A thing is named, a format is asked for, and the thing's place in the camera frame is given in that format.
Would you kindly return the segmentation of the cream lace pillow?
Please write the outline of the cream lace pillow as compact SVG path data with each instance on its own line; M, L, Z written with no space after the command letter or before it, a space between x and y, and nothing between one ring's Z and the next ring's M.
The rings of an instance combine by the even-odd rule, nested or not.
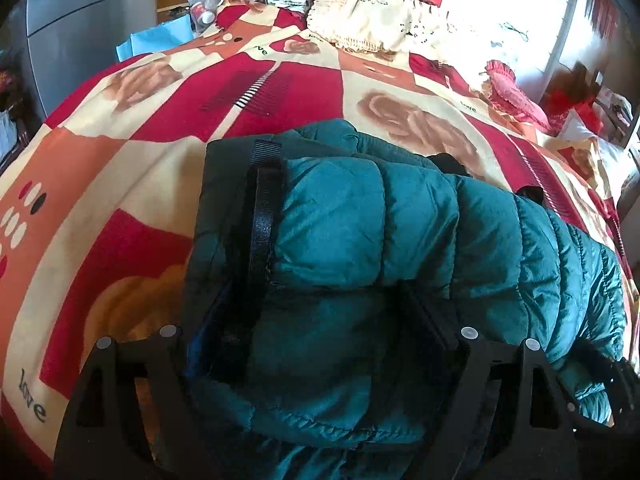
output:
M307 28L339 48L439 56L458 31L449 13L418 0L314 0Z

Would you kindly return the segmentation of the pink ruffled pillow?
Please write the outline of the pink ruffled pillow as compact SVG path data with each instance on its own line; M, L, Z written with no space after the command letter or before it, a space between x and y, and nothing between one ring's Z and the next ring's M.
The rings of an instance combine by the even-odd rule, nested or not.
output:
M518 86L514 71L509 65L490 60L485 66L485 72L491 88L489 101L495 107L519 122L534 125L543 133L550 131L546 113Z

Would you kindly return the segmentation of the red hanging wall decoration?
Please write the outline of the red hanging wall decoration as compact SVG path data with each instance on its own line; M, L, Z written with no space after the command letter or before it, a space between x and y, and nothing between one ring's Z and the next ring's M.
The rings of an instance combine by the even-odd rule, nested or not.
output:
M585 16L601 39L612 38L618 24L618 10L612 0L587 0Z

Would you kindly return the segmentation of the teal quilted puffer jacket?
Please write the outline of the teal quilted puffer jacket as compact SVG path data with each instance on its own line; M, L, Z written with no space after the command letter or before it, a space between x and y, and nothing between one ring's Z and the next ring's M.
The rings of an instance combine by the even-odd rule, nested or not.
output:
M539 342L612 427L579 350L624 357L612 250L529 197L341 119L209 143L184 280L186 383L225 479L405 479L444 373L400 283L486 338Z

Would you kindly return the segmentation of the light blue bag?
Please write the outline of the light blue bag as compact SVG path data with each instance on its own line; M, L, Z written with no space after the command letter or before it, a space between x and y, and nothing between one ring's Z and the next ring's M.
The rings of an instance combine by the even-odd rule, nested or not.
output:
M192 39L190 16L183 15L181 18L130 34L126 41L115 48L115 52L119 62L124 62L140 54L180 47Z

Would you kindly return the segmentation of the red orange cream checkered blanket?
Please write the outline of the red orange cream checkered blanket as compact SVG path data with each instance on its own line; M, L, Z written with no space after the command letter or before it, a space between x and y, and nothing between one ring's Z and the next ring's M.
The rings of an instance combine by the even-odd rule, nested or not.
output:
M1 177L1 422L50 476L68 397L101 330L142 336L179 307L206 144L343 118L407 150L450 151L472 174L544 190L614 250L620 220L596 147L493 107L451 66L355 53L276 6L224 3L181 47L88 80Z

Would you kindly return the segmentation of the cluttered bedside table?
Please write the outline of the cluttered bedside table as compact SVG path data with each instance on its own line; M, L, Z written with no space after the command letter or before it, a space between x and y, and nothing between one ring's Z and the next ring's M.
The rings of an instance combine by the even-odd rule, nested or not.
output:
M639 107L605 87L600 70L590 72L581 62L572 68L561 65L554 72L540 105L556 133L570 110L592 133L620 148L629 148L639 133Z

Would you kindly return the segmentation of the grey refrigerator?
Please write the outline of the grey refrigerator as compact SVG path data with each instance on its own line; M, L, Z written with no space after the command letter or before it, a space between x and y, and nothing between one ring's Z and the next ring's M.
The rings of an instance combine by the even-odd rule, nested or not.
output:
M116 62L116 0L18 0L1 24L35 114L44 119L81 84Z

